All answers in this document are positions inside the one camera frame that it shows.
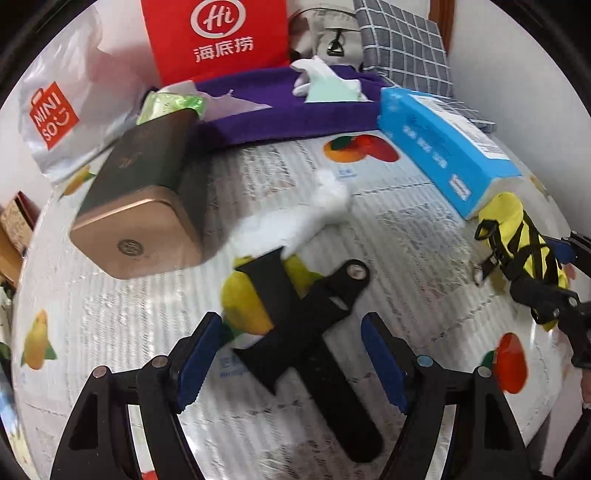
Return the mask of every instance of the white tissue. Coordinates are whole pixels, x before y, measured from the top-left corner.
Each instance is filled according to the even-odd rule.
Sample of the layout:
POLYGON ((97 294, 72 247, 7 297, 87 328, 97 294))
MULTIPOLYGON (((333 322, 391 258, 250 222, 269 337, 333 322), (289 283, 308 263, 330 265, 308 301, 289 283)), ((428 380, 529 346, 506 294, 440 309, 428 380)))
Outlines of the white tissue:
POLYGON ((245 218, 230 236, 235 257, 260 257, 279 247, 281 256, 295 254, 326 225, 343 222, 351 193, 329 170, 316 174, 318 187, 310 203, 245 218))
POLYGON ((294 61, 290 67, 301 72, 294 84, 293 95, 296 97, 308 97, 313 83, 321 83, 326 79, 337 80, 339 83, 332 84, 333 87, 339 84, 346 87, 346 94, 341 98, 342 101, 357 100, 368 102, 368 98, 361 91, 361 82, 359 80, 344 80, 340 78, 319 56, 314 55, 311 59, 299 59, 294 61))

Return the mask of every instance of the blue gripper pad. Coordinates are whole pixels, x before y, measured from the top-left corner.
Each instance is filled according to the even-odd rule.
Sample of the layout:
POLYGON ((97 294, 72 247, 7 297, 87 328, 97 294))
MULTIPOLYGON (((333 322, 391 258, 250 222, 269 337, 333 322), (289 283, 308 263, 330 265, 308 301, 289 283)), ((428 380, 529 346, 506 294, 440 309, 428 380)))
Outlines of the blue gripper pad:
POLYGON ((371 322, 369 315, 361 321, 361 339, 382 383, 388 401, 408 414, 408 400, 404 394, 404 373, 396 363, 386 341, 371 322))
POLYGON ((181 410, 197 400, 213 358, 222 345, 222 339, 222 318, 215 315, 206 326, 180 372, 177 403, 181 410))
POLYGON ((577 254, 574 252, 573 247, 571 247, 567 242, 563 240, 556 240, 556 238, 548 237, 542 235, 544 240, 548 246, 552 249, 552 253, 563 265, 572 263, 577 260, 577 254))

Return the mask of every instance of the green package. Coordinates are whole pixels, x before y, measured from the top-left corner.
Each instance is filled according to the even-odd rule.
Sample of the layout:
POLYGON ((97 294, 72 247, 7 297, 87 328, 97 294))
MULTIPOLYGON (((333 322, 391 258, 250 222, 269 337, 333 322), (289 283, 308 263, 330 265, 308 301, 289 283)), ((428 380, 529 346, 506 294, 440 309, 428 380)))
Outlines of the green package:
POLYGON ((137 125, 184 108, 192 108, 202 117, 205 113, 205 99, 198 95, 150 92, 144 101, 137 125))

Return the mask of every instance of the hi logo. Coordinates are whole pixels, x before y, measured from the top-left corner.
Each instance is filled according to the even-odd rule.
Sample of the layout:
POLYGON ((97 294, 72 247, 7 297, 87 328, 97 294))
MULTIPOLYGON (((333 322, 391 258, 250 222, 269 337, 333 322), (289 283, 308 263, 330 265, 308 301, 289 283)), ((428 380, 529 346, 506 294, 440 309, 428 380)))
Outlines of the hi logo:
POLYGON ((56 82, 47 90, 39 89, 31 99, 31 120, 51 150, 79 122, 70 102, 56 82))
POLYGON ((191 26, 205 38, 223 38, 236 33, 246 20, 240 0, 204 0, 191 14, 191 26))

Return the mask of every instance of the white wall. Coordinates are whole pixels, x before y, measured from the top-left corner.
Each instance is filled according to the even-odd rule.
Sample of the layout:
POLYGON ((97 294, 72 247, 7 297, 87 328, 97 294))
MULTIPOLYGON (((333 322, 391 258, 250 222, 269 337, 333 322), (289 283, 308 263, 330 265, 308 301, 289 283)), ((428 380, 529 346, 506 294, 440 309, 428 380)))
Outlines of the white wall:
POLYGON ((571 228, 591 235, 591 118, 550 56, 489 0, 457 0, 454 94, 498 124, 571 228))
POLYGON ((140 0, 98 0, 103 27, 99 48, 120 58, 149 85, 160 87, 140 0))

